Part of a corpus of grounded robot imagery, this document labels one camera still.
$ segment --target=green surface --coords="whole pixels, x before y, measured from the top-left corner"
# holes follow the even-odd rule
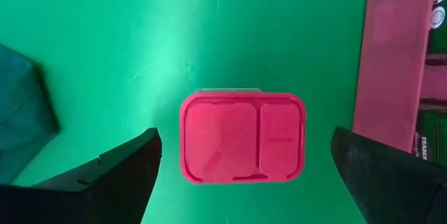
[[[0,43],[40,62],[63,131],[30,185],[152,126],[163,139],[143,223],[364,223],[330,156],[350,127],[366,0],[0,0]],[[303,174],[288,184],[190,184],[178,114],[199,88],[257,87],[306,103]]]

